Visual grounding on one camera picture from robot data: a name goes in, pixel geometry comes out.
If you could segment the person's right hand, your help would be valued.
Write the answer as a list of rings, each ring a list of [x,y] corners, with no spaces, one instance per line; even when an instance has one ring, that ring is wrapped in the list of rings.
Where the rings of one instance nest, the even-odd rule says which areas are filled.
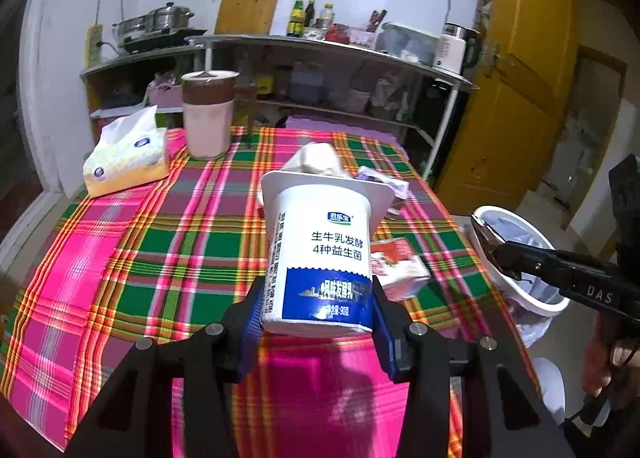
[[[634,400],[639,396],[639,351],[634,353],[631,360],[624,366],[631,355],[636,340],[624,339],[615,343],[605,341],[603,328],[603,316],[597,314],[593,325],[593,335],[588,344],[582,368],[582,390],[593,397],[598,397],[605,386],[608,386],[613,378],[613,371],[617,368],[625,368],[629,371],[628,388],[623,392],[625,400]]]

